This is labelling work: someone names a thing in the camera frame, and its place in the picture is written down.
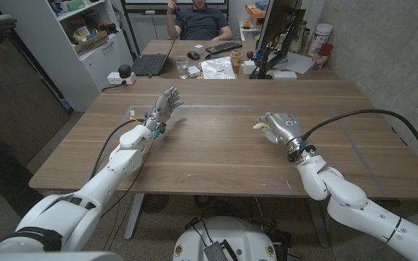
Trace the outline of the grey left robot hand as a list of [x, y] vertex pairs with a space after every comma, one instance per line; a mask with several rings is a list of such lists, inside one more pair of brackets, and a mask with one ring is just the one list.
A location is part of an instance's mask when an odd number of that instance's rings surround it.
[[176, 87], [172, 86], [166, 90], [157, 98], [151, 113], [144, 121], [144, 126], [151, 131], [156, 131], [161, 125], [164, 125], [170, 119], [175, 108], [183, 104], [179, 99], [179, 90]]

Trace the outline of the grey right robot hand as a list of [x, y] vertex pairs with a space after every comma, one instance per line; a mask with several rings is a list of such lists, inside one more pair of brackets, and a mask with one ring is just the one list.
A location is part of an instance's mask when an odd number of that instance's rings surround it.
[[293, 115], [285, 112], [266, 112], [255, 121], [253, 128], [262, 130], [267, 140], [273, 144], [282, 142], [288, 145], [291, 140], [302, 135], [299, 122]]

